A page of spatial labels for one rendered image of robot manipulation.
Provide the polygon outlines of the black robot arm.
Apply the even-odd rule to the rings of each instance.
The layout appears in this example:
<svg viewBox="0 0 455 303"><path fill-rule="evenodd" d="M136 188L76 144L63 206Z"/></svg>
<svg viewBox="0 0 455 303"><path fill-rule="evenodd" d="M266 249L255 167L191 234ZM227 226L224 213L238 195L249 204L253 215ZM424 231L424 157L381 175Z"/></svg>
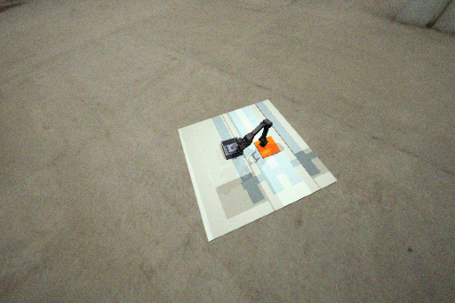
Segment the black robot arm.
<svg viewBox="0 0 455 303"><path fill-rule="evenodd" d="M250 146L251 143L253 142L254 136L258 132L260 132L263 128L264 128L264 130L262 132L262 135L261 135L261 137L259 137L259 141L260 141L259 145L261 147L265 147L268 143L267 133L268 133L269 128L272 127L272 125L273 125L273 123L271 121L269 121L268 119L264 119L262 122L260 122L260 124L252 132L247 133L243 137L243 139L238 138L236 144L239 145L239 146L237 146L239 151L243 151L246 147Z"/></svg>

